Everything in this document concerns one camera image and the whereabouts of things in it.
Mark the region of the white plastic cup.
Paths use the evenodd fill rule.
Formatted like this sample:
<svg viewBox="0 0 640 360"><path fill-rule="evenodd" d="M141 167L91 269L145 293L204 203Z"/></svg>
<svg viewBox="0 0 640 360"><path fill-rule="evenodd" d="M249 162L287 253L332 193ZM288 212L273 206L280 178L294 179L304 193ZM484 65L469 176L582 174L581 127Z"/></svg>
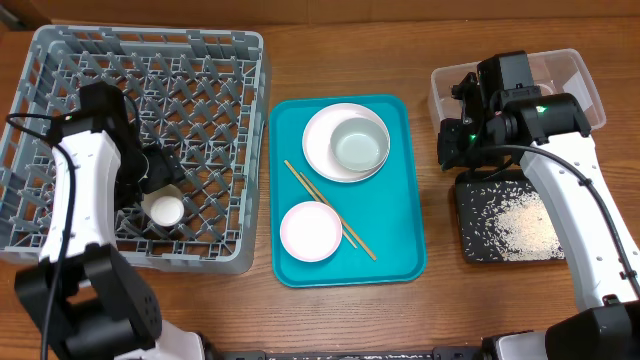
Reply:
<svg viewBox="0 0 640 360"><path fill-rule="evenodd" d="M166 185L144 194L141 207L150 219L163 227L178 224L184 216L183 194L175 185Z"/></svg>

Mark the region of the grey white bowl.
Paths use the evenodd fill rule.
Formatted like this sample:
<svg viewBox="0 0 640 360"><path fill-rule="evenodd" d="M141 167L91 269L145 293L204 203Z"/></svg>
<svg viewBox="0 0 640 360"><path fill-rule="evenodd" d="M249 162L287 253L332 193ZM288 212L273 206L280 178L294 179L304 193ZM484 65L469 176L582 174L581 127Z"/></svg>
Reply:
<svg viewBox="0 0 640 360"><path fill-rule="evenodd" d="M330 136L330 150L345 169L365 172L381 165L390 152L386 125L369 118L354 117L339 123Z"/></svg>

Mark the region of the small pink bowl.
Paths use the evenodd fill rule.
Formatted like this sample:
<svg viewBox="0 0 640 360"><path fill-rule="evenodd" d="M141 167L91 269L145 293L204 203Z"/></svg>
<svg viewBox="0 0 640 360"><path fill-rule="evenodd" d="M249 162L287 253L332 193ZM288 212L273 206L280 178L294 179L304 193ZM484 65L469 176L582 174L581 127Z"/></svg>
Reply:
<svg viewBox="0 0 640 360"><path fill-rule="evenodd" d="M328 205L301 202L284 215L279 235L286 252L302 262L320 262L338 249L343 238L342 222Z"/></svg>

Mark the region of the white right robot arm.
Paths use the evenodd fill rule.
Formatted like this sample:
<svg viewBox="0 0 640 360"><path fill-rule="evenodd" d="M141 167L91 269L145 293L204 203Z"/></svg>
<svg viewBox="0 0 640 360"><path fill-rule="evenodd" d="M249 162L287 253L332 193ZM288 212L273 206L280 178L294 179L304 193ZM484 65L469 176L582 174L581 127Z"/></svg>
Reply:
<svg viewBox="0 0 640 360"><path fill-rule="evenodd" d="M598 163L606 116L573 49L502 53L436 69L430 109L443 170L512 160L539 194L572 275L578 312L543 332L483 340L480 359L635 359L639 249Z"/></svg>

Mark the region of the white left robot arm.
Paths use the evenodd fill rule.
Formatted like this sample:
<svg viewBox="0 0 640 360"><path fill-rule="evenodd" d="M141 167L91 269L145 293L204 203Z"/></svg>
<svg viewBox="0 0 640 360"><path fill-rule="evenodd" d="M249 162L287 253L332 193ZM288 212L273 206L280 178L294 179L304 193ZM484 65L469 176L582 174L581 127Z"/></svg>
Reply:
<svg viewBox="0 0 640 360"><path fill-rule="evenodd" d="M50 117L41 140L56 167L52 219L36 266L15 278L41 333L41 356L60 359L217 359L201 334L164 320L153 290L115 244L117 210L182 180L177 159L143 146L132 98L100 81L78 110Z"/></svg>

